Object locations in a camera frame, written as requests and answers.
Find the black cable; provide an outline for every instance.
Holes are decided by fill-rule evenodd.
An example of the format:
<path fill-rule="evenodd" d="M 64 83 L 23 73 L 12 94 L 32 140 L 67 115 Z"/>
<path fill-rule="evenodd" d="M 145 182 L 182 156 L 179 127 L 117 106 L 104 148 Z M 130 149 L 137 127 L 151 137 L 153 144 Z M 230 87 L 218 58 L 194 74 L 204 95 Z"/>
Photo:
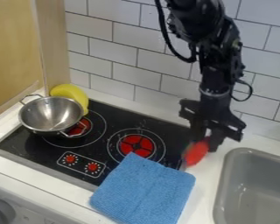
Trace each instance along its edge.
<path fill-rule="evenodd" d="M 247 101 L 247 100 L 251 97 L 251 95 L 253 94 L 253 88 L 251 87 L 250 84 L 248 84 L 248 83 L 247 83 L 246 81 L 244 81 L 244 80 L 238 80 L 237 82 L 240 83 L 240 84 L 242 84 L 242 85 L 248 86 L 248 88 L 249 88 L 248 97 L 246 97 L 246 98 L 243 99 L 243 100 L 239 100 L 238 98 L 235 98 L 232 94 L 231 94 L 231 97 L 232 97 L 235 101 L 237 101 L 237 102 L 245 102 L 245 101 Z"/>
<path fill-rule="evenodd" d="M 182 56 L 181 54 L 179 54 L 174 47 L 172 46 L 172 42 L 169 38 L 168 32 L 167 32 L 167 27 L 166 27 L 166 22 L 165 22 L 165 14 L 163 12 L 163 8 L 162 5 L 160 3 L 160 0 L 155 0 L 156 6 L 157 6 L 157 12 L 158 12 L 158 22 L 160 24 L 160 28 L 161 28 L 161 32 L 164 38 L 165 43 L 168 45 L 169 49 L 171 50 L 171 52 L 177 56 L 180 60 L 183 60 L 184 62 L 187 63 L 193 63 L 196 61 L 196 56 L 193 55 L 193 50 L 191 50 L 192 55 L 190 58 L 186 58 L 184 56 Z"/>

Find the bowl handle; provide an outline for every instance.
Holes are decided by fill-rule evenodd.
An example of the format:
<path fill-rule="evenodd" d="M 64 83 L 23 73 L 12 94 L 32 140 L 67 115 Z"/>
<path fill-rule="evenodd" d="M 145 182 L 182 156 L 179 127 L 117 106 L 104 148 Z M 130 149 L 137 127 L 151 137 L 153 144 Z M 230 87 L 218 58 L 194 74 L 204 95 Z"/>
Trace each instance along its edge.
<path fill-rule="evenodd" d="M 83 135 L 87 129 L 87 126 L 83 123 L 83 122 L 79 122 L 80 125 L 83 126 L 83 130 L 80 134 L 75 134 L 75 135 L 68 135 L 67 133 L 65 133 L 64 131 L 61 131 L 60 134 L 62 134 L 65 137 L 71 138 L 71 137 L 80 137 L 81 135 Z"/>
<path fill-rule="evenodd" d="M 23 100 L 27 97 L 30 96 L 39 96 L 40 98 L 43 98 L 43 96 L 41 94 L 28 94 L 27 96 L 25 96 L 23 99 L 21 99 L 19 102 L 22 103 L 23 105 L 25 105 L 25 103 L 23 102 Z"/>

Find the stove control panel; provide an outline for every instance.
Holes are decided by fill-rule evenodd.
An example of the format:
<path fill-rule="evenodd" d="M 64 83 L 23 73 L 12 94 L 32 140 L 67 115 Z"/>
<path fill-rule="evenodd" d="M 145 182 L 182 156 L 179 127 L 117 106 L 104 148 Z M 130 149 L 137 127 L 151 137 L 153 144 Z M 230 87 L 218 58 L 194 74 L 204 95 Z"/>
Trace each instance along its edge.
<path fill-rule="evenodd" d="M 84 157 L 71 151 L 65 152 L 58 159 L 57 164 L 72 171 L 83 173 L 94 179 L 99 178 L 106 168 L 104 163 Z"/>

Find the wooden cabinet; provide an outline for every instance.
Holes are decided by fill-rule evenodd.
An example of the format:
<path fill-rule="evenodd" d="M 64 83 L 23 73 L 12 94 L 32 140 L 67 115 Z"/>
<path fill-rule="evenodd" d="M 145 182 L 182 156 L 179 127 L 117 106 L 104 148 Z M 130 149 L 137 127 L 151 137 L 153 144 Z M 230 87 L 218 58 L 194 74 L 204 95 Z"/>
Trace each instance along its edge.
<path fill-rule="evenodd" d="M 63 0 L 0 0 L 0 113 L 69 82 Z"/>

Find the red control knob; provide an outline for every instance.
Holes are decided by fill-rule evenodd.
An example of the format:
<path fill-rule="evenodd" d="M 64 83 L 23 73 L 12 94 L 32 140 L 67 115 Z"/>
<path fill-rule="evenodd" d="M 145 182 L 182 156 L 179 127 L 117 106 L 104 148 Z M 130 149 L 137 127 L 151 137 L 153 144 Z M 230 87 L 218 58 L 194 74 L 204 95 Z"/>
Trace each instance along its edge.
<path fill-rule="evenodd" d="M 95 172 L 98 169 L 98 164 L 88 164 L 88 169 L 91 172 Z"/>
<path fill-rule="evenodd" d="M 66 162 L 69 163 L 69 164 L 73 164 L 75 162 L 75 156 L 67 156 L 66 157 Z"/>

